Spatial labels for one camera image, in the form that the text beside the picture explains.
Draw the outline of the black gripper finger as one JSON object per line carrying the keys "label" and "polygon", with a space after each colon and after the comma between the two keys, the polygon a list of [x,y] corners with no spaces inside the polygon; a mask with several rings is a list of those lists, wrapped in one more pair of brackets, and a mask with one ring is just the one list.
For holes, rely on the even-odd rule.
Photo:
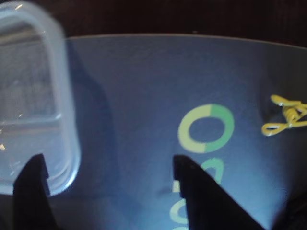
{"label": "black gripper finger", "polygon": [[26,163],[13,184],[13,229],[57,230],[50,208],[49,178],[43,154]]}
{"label": "black gripper finger", "polygon": [[185,199],[191,230],[262,230],[206,171],[185,155],[173,157],[174,179]]}

